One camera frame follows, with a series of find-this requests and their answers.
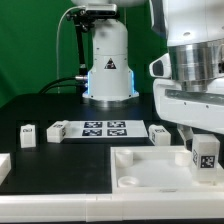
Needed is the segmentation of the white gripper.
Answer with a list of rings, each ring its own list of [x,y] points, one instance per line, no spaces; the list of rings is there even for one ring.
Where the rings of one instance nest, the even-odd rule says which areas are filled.
[[[191,127],[224,134],[224,78],[212,80],[206,92],[186,92],[176,81],[157,78],[153,92],[159,117],[178,124],[186,149],[192,148]]]

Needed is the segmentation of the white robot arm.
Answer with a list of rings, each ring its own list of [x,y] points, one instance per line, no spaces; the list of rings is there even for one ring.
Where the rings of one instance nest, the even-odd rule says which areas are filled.
[[[136,98],[127,62],[127,29],[120,7],[148,2],[152,29],[168,52],[149,65],[159,117],[192,130],[224,135],[224,0],[71,0],[80,7],[80,28],[93,31],[93,67],[84,99],[101,105]]]

